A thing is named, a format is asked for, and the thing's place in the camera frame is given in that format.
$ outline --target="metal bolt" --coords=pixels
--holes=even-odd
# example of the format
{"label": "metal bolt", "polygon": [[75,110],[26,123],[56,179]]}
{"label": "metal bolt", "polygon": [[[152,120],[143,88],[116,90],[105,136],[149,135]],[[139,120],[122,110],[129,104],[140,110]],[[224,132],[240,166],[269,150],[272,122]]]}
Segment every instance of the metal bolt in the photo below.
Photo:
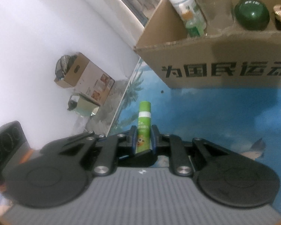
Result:
{"label": "metal bolt", "polygon": [[191,168],[188,166],[180,166],[177,168],[177,172],[180,174],[189,174],[191,172]]}
{"label": "metal bolt", "polygon": [[94,168],[95,173],[105,174],[109,171],[109,168],[106,166],[97,166]]}

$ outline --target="dark green sphere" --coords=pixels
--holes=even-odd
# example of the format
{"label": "dark green sphere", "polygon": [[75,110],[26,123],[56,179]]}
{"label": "dark green sphere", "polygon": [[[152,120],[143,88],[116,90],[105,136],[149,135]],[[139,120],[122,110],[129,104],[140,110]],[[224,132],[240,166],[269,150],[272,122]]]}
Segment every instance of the dark green sphere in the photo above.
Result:
{"label": "dark green sphere", "polygon": [[270,13],[260,0],[240,0],[234,11],[238,23],[247,30],[262,31],[270,21]]}

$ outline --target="open cardboard box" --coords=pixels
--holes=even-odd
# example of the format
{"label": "open cardboard box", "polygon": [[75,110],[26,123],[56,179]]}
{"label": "open cardboard box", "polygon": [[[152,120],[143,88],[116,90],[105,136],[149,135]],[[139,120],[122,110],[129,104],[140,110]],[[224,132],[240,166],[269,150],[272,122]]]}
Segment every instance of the open cardboard box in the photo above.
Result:
{"label": "open cardboard box", "polygon": [[281,87],[281,31],[272,12],[281,0],[261,1],[271,13],[265,31],[236,26],[225,34],[187,38],[171,3],[161,0],[135,51],[170,88]]}

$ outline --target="green cylindrical bottle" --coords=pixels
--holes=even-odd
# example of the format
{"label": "green cylindrical bottle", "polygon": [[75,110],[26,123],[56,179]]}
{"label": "green cylindrical bottle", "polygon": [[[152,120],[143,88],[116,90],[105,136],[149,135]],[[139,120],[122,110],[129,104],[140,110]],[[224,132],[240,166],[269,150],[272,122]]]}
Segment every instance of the green cylindrical bottle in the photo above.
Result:
{"label": "green cylindrical bottle", "polygon": [[136,153],[150,149],[151,103],[141,101],[138,114]]}

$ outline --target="white bottle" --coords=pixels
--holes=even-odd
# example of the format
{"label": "white bottle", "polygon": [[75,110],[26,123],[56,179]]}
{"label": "white bottle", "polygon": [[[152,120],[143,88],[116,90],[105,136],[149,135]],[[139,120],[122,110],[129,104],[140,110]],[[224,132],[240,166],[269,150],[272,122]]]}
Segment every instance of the white bottle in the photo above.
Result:
{"label": "white bottle", "polygon": [[183,20],[183,17],[182,17],[181,8],[183,7],[184,10],[185,9],[191,10],[195,14],[195,16],[199,19],[199,21],[202,23],[202,28],[203,29],[206,28],[206,26],[207,26],[206,21],[195,0],[169,0],[169,1],[173,5],[173,7],[176,9],[177,13],[180,15],[182,20]]}

